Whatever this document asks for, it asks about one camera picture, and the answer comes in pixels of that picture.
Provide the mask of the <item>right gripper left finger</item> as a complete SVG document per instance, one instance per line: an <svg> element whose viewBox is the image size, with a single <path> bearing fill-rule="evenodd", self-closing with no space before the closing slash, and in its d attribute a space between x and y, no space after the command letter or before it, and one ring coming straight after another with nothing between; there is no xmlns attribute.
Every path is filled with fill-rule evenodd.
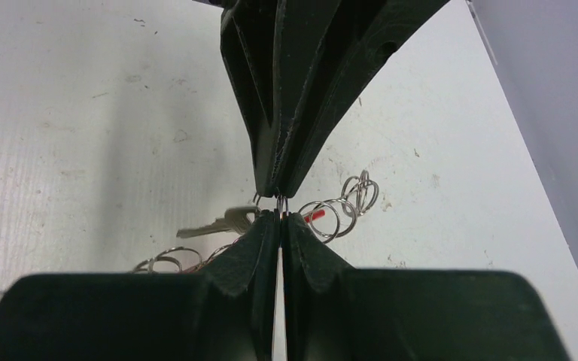
<svg viewBox="0 0 578 361"><path fill-rule="evenodd" d="M186 274L38 274L0 300L0 360L269 360L279 215Z"/></svg>

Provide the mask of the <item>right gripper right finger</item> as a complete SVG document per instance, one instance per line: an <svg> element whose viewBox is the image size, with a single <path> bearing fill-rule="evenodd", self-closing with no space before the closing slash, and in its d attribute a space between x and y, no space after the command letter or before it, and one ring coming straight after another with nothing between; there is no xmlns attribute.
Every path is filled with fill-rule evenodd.
<svg viewBox="0 0 578 361"><path fill-rule="evenodd" d="M355 268L303 218L281 226L290 360L566 360L536 290L512 272Z"/></svg>

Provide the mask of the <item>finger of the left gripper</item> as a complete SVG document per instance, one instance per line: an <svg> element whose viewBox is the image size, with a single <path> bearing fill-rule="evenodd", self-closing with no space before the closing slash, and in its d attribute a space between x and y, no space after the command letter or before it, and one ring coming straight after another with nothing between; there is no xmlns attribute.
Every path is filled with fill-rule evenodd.
<svg viewBox="0 0 578 361"><path fill-rule="evenodd" d="M282 1L274 40L274 193L293 197L330 133L445 1Z"/></svg>
<svg viewBox="0 0 578 361"><path fill-rule="evenodd" d="M221 1L220 50L251 145L256 191L294 196L339 65L340 1Z"/></svg>

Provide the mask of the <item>small silver key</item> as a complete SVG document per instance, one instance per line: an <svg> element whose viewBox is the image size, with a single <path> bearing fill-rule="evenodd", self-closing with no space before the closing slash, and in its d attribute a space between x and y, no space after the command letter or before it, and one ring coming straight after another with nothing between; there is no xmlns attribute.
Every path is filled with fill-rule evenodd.
<svg viewBox="0 0 578 361"><path fill-rule="evenodd" d="M224 215L205 226L197 228L183 228L176 233L177 238L195 238L223 232L234 232L244 235L252 226L254 219L259 215L260 209L254 205L228 208Z"/></svg>

